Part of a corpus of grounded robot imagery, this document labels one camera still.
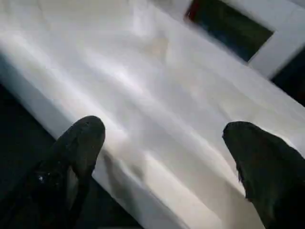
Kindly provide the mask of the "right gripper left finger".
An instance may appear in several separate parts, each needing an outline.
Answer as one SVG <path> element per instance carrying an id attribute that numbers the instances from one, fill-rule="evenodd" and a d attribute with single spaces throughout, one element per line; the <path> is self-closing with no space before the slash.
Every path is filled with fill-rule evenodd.
<path id="1" fill-rule="evenodd" d="M 49 148 L 0 201 L 2 229 L 71 229 L 88 194 L 90 178 L 105 141 L 105 125 L 85 116 Z"/>

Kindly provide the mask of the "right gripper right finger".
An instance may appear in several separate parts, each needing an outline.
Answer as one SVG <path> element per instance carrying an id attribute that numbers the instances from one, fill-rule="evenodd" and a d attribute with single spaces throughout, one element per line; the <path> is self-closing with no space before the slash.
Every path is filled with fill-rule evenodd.
<path id="1" fill-rule="evenodd" d="M 267 229 L 305 227 L 305 160 L 283 139 L 244 121 L 222 136 L 236 163 L 246 199 Z"/>

